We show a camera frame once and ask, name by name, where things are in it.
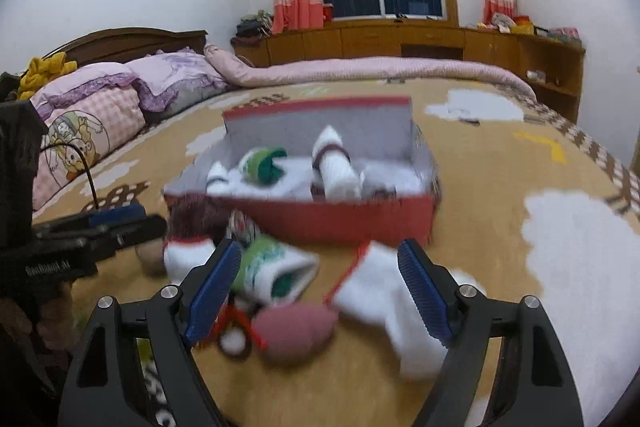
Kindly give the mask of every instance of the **yellow cloth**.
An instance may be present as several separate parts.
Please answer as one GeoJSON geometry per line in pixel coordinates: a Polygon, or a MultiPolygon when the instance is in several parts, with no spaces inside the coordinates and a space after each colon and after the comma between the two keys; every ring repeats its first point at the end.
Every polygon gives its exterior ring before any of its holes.
{"type": "Polygon", "coordinates": [[[29,68],[20,79],[18,98],[20,100],[30,99],[45,84],[74,72],[78,69],[76,61],[66,62],[66,53],[59,52],[48,59],[34,57],[29,62],[29,68]]]}

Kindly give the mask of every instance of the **cabinet door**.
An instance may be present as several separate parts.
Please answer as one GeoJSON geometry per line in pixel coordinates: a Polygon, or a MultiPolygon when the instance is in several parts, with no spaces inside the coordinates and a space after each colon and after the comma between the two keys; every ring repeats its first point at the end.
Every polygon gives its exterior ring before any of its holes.
{"type": "Polygon", "coordinates": [[[310,30],[302,34],[305,59],[342,59],[340,30],[310,30]]]}
{"type": "Polygon", "coordinates": [[[401,55],[398,29],[394,26],[355,26],[343,28],[341,32],[345,59],[401,55]]]}
{"type": "Polygon", "coordinates": [[[267,51],[267,43],[263,39],[258,46],[234,46],[236,55],[246,57],[255,67],[266,68],[269,64],[269,53],[267,51]]]}
{"type": "Polygon", "coordinates": [[[520,47],[515,35],[494,35],[494,65],[516,75],[520,69],[520,47]]]}
{"type": "Polygon", "coordinates": [[[272,66],[305,60],[305,48],[302,45],[301,33],[270,37],[267,41],[267,48],[272,66]]]}
{"type": "Polygon", "coordinates": [[[489,32],[465,32],[465,61],[491,64],[493,60],[494,35],[489,32]]]}

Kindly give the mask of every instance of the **pink checkered pillow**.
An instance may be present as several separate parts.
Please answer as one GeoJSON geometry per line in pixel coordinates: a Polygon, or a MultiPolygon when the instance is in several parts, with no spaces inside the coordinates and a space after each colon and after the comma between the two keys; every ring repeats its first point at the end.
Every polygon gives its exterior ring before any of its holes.
{"type": "Polygon", "coordinates": [[[52,112],[45,123],[49,133],[43,146],[61,144],[40,153],[33,181],[33,209],[38,210],[62,187],[82,176],[78,153],[62,144],[74,144],[89,167],[133,138],[145,125],[135,89],[103,88],[68,108],[52,112]]]}

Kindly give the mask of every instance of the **bed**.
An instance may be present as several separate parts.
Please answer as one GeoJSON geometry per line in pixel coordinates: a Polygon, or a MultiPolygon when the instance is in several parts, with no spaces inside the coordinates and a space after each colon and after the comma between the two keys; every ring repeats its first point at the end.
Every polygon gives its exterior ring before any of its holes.
{"type": "MultiPolygon", "coordinates": [[[[88,64],[204,45],[204,32],[131,30],[98,32],[60,50],[88,64]]],[[[412,98],[414,120],[440,167],[443,197],[427,248],[431,259],[468,273],[490,297],[538,295],[565,348],[585,425],[618,425],[638,395],[639,180],[592,137],[513,88],[372,79],[231,92],[146,128],[92,168],[98,197],[127,194],[148,212],[166,215],[162,188],[222,139],[225,110],[344,96],[412,98]]],[[[36,220],[76,213],[91,201],[86,179],[77,178],[36,220]]],[[[303,296],[318,303],[355,252],[302,246],[321,256],[318,276],[303,296]]],[[[78,316],[91,313],[103,295],[143,299],[167,283],[143,275],[132,250],[98,270],[97,278],[74,284],[78,316]]],[[[481,422],[498,351],[499,342],[492,341],[469,425],[481,422]]],[[[340,321],[329,349],[302,367],[267,367],[256,355],[231,362],[215,347],[194,357],[220,409],[246,427],[408,426],[433,384],[401,380],[383,331],[349,320],[340,321]]]]}

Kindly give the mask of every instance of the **headboard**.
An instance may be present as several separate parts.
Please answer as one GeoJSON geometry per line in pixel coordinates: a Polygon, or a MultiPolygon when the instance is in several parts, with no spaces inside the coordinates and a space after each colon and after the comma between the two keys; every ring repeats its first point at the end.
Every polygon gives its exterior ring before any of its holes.
{"type": "Polygon", "coordinates": [[[94,62],[128,62],[157,50],[175,52],[190,47],[197,53],[204,52],[207,32],[169,32],[157,28],[114,28],[100,30],[79,37],[48,53],[66,52],[68,61],[77,61],[78,67],[94,62]]]}

